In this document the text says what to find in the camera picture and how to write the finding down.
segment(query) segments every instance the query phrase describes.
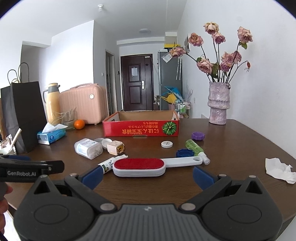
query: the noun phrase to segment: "pink rose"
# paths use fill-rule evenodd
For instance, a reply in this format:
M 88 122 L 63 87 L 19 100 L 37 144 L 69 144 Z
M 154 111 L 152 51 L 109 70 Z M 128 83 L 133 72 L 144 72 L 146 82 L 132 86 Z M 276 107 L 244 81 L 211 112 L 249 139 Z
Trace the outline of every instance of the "pink rose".
M 234 52 L 232 53 L 232 55 L 233 55 L 233 58 L 234 58 L 234 60 L 233 60 L 233 63 L 234 63 L 234 64 L 237 64 L 238 62 L 240 62 L 240 61 L 242 60 L 242 56 L 241 56 L 241 54 L 239 53 L 239 51 L 234 51 Z
M 233 58 L 232 53 L 226 53 L 226 52 L 224 52 L 224 54 L 222 55 L 222 61 L 225 62 L 225 63 L 227 63 L 227 64 L 232 65 L 233 60 L 234 60 L 234 58 Z
M 204 24 L 204 27 L 205 27 L 205 31 L 206 31 L 208 34 L 214 34 L 214 33 L 216 33 L 216 32 L 219 31 L 219 26 L 218 26 L 218 24 L 213 23 L 213 22 L 205 23 L 205 24 Z
M 228 64 L 224 61 L 222 61 L 222 63 L 220 64 L 220 70 L 222 70 L 223 72 L 228 72 L 230 68 L 231 64 Z
M 180 46 L 174 47 L 170 50 L 170 54 L 172 57 L 179 57 L 185 53 L 186 53 L 185 49 Z
M 225 37 L 221 33 L 214 33 L 212 34 L 212 38 L 215 41 L 216 44 L 220 44 L 225 42 Z
M 188 42 L 191 43 L 193 46 L 201 46 L 203 44 L 203 39 L 201 36 L 198 36 L 196 33 L 192 33 Z
M 200 62 L 198 62 L 196 65 L 202 72 L 206 74 L 211 74 L 212 67 L 214 66 L 213 64 L 210 63 L 208 59 L 204 59 L 204 58 Z
M 237 30 L 237 35 L 239 37 L 239 40 L 242 44 L 253 42 L 252 34 L 250 33 L 250 30 L 243 28 L 242 26 L 239 27 Z

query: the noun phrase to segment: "purple lid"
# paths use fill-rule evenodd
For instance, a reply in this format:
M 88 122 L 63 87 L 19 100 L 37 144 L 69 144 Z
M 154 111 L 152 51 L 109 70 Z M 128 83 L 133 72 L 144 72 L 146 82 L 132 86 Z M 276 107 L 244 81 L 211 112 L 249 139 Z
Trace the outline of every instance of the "purple lid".
M 202 141 L 205 138 L 205 135 L 202 132 L 193 132 L 191 135 L 192 140 Z

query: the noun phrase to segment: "tissue pack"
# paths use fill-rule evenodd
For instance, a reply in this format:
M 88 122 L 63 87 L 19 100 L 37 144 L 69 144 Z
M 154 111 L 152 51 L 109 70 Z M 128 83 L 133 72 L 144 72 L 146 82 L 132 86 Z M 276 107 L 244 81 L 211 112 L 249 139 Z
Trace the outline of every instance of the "tissue pack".
M 38 138 L 39 144 L 50 145 L 65 135 L 66 135 L 65 129 L 59 129 L 59 130 L 45 132 L 45 133 L 42 133 L 42 131 L 40 131 L 37 133 L 37 138 Z

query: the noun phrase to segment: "crumpled paper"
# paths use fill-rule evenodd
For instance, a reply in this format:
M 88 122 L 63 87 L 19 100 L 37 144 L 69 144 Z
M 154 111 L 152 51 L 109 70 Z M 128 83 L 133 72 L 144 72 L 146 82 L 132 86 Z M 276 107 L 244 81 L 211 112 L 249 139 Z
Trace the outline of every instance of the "crumpled paper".
M 60 129 L 64 129 L 64 128 L 67 128 L 67 126 L 62 125 L 62 124 L 57 124 L 56 126 L 53 126 L 52 124 L 47 123 L 45 125 L 45 127 L 43 128 L 42 133 L 56 131 L 56 130 L 60 130 Z
M 296 172 L 291 172 L 291 165 L 281 163 L 278 158 L 265 159 L 266 174 L 276 179 L 285 180 L 287 183 L 294 184 L 296 182 Z

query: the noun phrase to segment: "human hand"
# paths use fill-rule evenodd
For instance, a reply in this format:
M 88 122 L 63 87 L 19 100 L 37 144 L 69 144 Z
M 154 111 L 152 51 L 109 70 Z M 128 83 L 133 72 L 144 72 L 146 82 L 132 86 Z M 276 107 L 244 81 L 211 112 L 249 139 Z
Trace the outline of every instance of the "human hand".
M 13 191 L 11 186 L 7 186 L 7 191 L 6 194 L 9 194 Z M 3 200 L 0 201 L 0 231 L 1 233 L 4 234 L 4 227 L 5 227 L 5 216 L 4 213 L 8 210 L 8 202 L 4 198 Z

